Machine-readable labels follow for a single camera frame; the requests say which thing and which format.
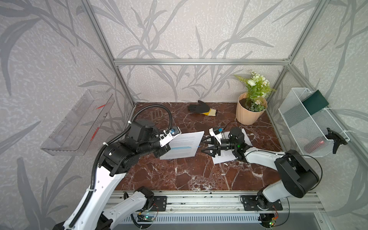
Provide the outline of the plain printed paper document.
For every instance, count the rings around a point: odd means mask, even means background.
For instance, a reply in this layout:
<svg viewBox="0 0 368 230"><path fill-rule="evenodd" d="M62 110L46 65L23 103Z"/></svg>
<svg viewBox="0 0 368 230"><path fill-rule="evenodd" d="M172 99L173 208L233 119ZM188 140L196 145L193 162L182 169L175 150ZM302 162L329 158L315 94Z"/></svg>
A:
<svg viewBox="0 0 368 230"><path fill-rule="evenodd" d="M243 128L241 131L244 134L245 143L248 145L252 145L249 137L247 136L245 129ZM219 164L219 163L234 161L236 160L236 157L233 155L231 150L221 150L221 155L220 156L216 155L216 157L213 157L212 160L214 164Z"/></svg>

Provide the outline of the document with blue highlight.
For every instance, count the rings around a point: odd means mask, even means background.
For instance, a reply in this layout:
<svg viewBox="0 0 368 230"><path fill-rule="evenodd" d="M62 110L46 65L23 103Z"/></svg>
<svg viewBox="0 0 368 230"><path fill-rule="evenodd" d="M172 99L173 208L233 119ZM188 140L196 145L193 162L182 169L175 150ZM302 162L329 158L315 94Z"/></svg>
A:
<svg viewBox="0 0 368 230"><path fill-rule="evenodd" d="M159 159L173 160L195 157L204 133L204 131L200 131L178 135L169 143L171 149Z"/></svg>

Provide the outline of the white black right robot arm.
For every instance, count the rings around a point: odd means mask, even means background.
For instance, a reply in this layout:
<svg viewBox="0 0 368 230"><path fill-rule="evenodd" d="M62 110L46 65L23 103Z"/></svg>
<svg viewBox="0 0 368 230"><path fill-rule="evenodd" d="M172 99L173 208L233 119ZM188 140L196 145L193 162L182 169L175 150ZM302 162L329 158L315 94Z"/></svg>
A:
<svg viewBox="0 0 368 230"><path fill-rule="evenodd" d="M201 141L208 144L201 152L216 158L229 150L236 160L271 168L278 172L280 180L266 186L257 193L258 206L276 202L290 196L302 198L320 183L321 176L296 150L274 152L258 149L245 142L244 132L233 127L225 136L221 128L209 130L209 136Z"/></svg>

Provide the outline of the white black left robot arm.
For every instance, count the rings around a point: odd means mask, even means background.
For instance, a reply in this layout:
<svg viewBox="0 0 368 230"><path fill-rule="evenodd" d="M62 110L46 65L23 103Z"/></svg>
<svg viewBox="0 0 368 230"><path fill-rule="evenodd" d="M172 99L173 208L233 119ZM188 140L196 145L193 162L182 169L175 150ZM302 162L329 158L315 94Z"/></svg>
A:
<svg viewBox="0 0 368 230"><path fill-rule="evenodd" d="M139 159L150 153L160 158L170 151L169 143L181 130L174 126L162 134L147 120L132 121L123 141L104 143L93 164L91 184L71 216L55 230L112 230L136 211L154 206L154 193L142 186L117 205L106 204L114 189Z"/></svg>

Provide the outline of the black yellow work glove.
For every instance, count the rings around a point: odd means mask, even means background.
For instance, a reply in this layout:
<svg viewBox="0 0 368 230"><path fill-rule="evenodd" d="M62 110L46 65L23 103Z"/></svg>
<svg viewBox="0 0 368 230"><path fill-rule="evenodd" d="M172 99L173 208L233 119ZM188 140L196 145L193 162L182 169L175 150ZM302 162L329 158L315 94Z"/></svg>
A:
<svg viewBox="0 0 368 230"><path fill-rule="evenodd" d="M215 117L217 115L216 109L210 108L207 103L200 100L198 100L198 104L190 104L188 106L188 111L190 113L203 114L209 117Z"/></svg>

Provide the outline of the terracotta pot with plant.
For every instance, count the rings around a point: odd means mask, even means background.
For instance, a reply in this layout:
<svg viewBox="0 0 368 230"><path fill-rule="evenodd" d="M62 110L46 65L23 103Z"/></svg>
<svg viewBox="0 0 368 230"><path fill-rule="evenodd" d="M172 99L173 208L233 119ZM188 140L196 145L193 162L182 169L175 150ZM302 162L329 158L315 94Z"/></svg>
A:
<svg viewBox="0 0 368 230"><path fill-rule="evenodd" d="M236 75L247 89L238 98L236 108L236 120L242 125L252 125L266 111L268 104L266 99L275 91L270 81L265 76L250 70L249 75Z"/></svg>

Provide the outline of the red object in basket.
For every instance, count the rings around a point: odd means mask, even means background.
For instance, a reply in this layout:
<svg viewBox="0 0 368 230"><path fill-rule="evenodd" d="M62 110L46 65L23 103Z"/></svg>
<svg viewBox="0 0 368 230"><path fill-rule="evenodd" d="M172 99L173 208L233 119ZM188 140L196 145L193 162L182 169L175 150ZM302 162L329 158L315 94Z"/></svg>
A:
<svg viewBox="0 0 368 230"><path fill-rule="evenodd" d="M317 137L313 141L308 142L304 147L304 151L308 154L312 154L322 150L328 145L328 141L325 138Z"/></svg>

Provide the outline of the left circuit board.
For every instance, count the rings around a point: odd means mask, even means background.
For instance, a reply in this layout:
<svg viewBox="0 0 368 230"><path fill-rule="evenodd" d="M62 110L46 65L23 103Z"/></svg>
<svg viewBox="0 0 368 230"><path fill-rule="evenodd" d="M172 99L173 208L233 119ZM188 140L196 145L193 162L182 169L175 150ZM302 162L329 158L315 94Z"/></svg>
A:
<svg viewBox="0 0 368 230"><path fill-rule="evenodd" d="M155 219L155 215L152 214L138 214L137 221L138 222L153 222Z"/></svg>

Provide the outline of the circuit board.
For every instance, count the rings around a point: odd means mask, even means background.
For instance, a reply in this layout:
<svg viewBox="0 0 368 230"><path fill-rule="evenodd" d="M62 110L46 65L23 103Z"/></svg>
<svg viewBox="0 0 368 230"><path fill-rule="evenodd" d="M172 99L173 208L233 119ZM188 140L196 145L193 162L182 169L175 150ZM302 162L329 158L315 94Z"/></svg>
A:
<svg viewBox="0 0 368 230"><path fill-rule="evenodd" d="M277 218L278 216L276 216L275 214L271 214L271 213L260 214L259 216L260 225L266 229L270 229L275 226Z"/></svg>
<svg viewBox="0 0 368 230"><path fill-rule="evenodd" d="M155 215L152 214L138 214L137 221L138 222L153 222L155 219Z"/></svg>

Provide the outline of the right circuit board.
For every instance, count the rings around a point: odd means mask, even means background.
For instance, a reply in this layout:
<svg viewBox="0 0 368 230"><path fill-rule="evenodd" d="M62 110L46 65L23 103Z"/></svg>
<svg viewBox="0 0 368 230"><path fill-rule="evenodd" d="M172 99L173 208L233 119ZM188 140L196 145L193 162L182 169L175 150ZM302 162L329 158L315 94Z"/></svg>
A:
<svg viewBox="0 0 368 230"><path fill-rule="evenodd" d="M277 218L278 216L276 216L275 214L271 214L271 213L260 214L259 216L260 225L266 229L270 229L275 226Z"/></svg>

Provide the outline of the black clamp on basket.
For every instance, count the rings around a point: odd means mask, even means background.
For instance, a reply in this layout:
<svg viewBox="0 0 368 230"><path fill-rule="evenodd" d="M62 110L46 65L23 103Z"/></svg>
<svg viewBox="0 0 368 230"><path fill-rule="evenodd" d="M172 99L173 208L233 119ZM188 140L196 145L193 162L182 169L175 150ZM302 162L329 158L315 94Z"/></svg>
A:
<svg viewBox="0 0 368 230"><path fill-rule="evenodd" d="M348 141L343 138L338 132L327 128L327 134L325 135L328 140L333 140L333 151L332 154L336 154L340 145L347 145Z"/></svg>

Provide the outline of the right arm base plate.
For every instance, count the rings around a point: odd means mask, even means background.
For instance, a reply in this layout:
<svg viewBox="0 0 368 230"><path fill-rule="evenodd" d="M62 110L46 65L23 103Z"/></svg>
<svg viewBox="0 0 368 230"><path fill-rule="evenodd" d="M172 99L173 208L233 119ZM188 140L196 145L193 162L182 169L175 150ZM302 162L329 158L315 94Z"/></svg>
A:
<svg viewBox="0 0 368 230"><path fill-rule="evenodd" d="M245 211L282 211L283 207L280 200L269 202L264 196L260 195L241 195L240 202Z"/></svg>

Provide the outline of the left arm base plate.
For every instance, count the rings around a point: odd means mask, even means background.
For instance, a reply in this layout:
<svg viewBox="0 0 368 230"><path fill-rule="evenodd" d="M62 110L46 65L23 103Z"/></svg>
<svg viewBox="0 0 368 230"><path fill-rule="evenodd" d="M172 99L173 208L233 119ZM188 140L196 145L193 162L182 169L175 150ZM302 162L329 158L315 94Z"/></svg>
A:
<svg viewBox="0 0 368 230"><path fill-rule="evenodd" d="M154 212L164 212L167 206L167 196L153 196L148 198L143 210L144 211L154 211Z"/></svg>

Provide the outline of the clear acrylic wall shelf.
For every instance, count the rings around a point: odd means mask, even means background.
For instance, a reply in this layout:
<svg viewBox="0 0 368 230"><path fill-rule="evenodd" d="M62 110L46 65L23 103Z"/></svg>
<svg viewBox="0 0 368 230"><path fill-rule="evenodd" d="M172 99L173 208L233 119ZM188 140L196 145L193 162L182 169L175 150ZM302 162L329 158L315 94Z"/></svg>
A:
<svg viewBox="0 0 368 230"><path fill-rule="evenodd" d="M83 156L114 103L113 93L87 90L44 141L41 150L52 156Z"/></svg>

